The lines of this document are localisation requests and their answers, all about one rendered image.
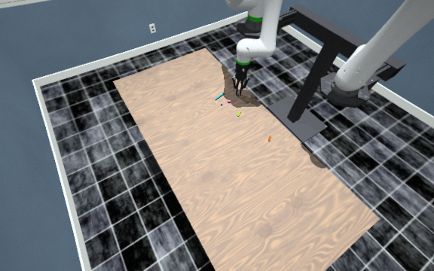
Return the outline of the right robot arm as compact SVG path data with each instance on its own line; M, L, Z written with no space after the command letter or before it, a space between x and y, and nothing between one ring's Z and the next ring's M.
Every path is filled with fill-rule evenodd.
M236 69L249 70L251 58L268 58L276 48L277 26L283 0L225 0L233 10L248 10L245 27L250 31L260 31L260 38L243 39L237 44ZM264 11L264 12L263 12Z

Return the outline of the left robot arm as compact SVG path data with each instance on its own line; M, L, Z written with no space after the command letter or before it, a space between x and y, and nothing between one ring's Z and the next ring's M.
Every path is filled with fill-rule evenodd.
M342 65L331 83L332 90L340 96L355 96L379 67L433 18L434 0L405 0L379 32Z

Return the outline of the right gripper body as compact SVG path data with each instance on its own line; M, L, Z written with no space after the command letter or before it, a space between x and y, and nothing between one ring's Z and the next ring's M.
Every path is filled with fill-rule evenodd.
M235 74L235 78L238 80L240 77L240 81L242 81L242 78L244 77L244 80L247 78L247 72L239 72L237 71Z

